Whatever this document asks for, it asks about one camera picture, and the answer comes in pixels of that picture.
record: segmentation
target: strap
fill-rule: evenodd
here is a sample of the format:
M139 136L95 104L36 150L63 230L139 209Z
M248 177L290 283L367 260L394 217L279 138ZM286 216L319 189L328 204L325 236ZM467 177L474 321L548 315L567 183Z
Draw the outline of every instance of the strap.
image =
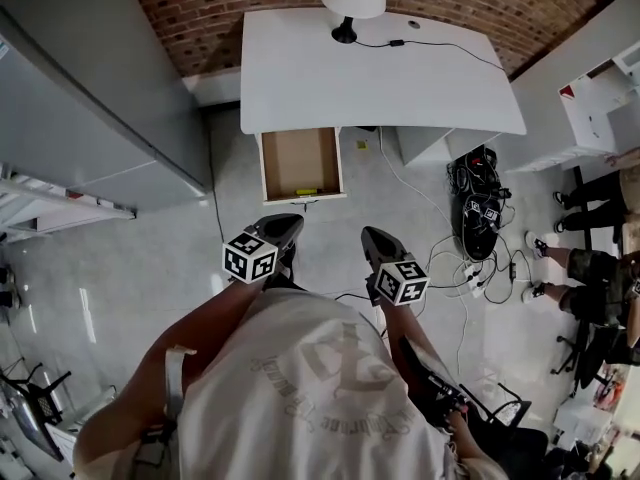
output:
M176 421L184 405L182 393L182 363L185 355L194 355L195 350L175 346L167 350L165 357L165 393L167 397L167 418Z

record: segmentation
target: wooden drawer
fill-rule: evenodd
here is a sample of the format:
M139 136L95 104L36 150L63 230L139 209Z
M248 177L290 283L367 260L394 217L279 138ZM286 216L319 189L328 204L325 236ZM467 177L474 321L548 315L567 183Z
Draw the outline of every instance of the wooden drawer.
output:
M339 128L257 134L264 204L308 203L346 197ZM297 190L317 190L297 195Z

